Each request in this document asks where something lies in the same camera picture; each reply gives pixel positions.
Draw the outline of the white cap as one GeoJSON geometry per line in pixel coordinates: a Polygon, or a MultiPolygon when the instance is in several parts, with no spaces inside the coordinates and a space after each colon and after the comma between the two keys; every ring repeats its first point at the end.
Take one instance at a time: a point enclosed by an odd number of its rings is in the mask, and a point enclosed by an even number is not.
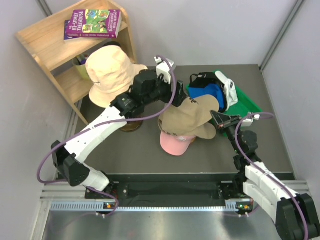
{"type": "Polygon", "coordinates": [[[231,106],[238,103],[236,85],[230,78],[226,77],[221,71],[216,71],[214,74],[223,83],[223,92],[225,94],[227,102],[226,110],[228,110],[231,106]]]}

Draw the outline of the black cap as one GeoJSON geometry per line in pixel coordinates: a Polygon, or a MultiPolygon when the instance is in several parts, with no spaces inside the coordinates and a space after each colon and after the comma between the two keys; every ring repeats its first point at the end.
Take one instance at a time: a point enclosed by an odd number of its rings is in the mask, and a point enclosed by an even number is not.
{"type": "MultiPolygon", "coordinates": [[[[188,87],[192,88],[205,88],[209,84],[216,84],[218,85],[222,92],[224,93],[224,85],[223,83],[216,77],[216,75],[213,72],[202,72],[198,74],[192,74],[189,78],[189,85],[188,87]]],[[[227,109],[227,100],[226,96],[224,94],[224,101],[226,103],[226,107],[224,111],[220,111],[220,113],[224,113],[227,109]]]]}

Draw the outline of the pink baseball cap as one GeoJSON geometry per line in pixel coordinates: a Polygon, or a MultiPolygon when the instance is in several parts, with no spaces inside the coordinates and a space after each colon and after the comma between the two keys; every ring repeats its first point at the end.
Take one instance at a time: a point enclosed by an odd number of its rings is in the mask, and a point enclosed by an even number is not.
{"type": "Polygon", "coordinates": [[[196,140],[196,136],[177,136],[165,132],[162,128],[162,120],[158,120],[158,127],[160,133],[160,146],[162,149],[172,156],[182,156],[189,148],[189,146],[196,140]]]}

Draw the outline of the cream bucket hat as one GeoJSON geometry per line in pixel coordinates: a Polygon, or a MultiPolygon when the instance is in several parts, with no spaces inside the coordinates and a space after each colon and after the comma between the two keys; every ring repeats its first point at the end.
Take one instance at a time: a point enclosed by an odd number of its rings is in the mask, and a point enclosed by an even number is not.
{"type": "Polygon", "coordinates": [[[134,64],[117,45],[108,45],[92,53],[85,63],[93,82],[89,99],[100,108],[107,108],[120,94],[133,84],[134,78],[148,67],[134,64]]]}

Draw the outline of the tan baseball cap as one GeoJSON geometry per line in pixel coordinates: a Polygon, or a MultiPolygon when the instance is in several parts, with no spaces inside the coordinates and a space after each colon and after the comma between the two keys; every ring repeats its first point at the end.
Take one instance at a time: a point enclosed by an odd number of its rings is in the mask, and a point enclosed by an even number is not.
{"type": "Polygon", "coordinates": [[[211,123],[205,123],[189,133],[190,136],[195,136],[205,140],[213,139],[216,134],[216,128],[211,123]]]}

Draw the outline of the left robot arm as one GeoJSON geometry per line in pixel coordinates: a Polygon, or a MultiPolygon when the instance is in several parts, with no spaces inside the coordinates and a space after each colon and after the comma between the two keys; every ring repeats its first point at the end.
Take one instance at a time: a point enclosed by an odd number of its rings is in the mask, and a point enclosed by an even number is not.
{"type": "Polygon", "coordinates": [[[52,144],[53,164],[72,187],[94,188],[102,198],[109,198],[114,187],[107,175],[85,164],[91,152],[129,122],[145,121],[140,117],[145,107],[157,101],[179,107],[187,98],[184,84],[154,70],[142,70],[134,77],[129,90],[118,95],[91,124],[65,143],[52,144]]]}

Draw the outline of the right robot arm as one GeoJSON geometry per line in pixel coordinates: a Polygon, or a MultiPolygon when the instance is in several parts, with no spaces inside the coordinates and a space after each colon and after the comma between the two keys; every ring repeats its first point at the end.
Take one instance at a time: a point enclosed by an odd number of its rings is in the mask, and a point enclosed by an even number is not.
{"type": "Polygon", "coordinates": [[[238,170],[233,192],[239,198],[253,199],[272,219],[282,240],[312,240],[320,236],[320,220],[313,198],[298,193],[280,181],[258,157],[258,136],[242,130],[245,120],[271,119],[270,112],[255,112],[241,117],[212,110],[212,124],[226,134],[236,155],[238,170]]]}

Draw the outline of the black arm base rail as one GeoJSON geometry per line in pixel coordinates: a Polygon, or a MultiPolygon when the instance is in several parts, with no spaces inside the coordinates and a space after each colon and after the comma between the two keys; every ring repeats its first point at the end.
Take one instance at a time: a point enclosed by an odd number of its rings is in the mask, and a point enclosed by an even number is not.
{"type": "Polygon", "coordinates": [[[237,191],[234,173],[110,174],[110,194],[121,207],[224,207],[234,200],[238,206],[254,208],[257,202],[237,191]]]}

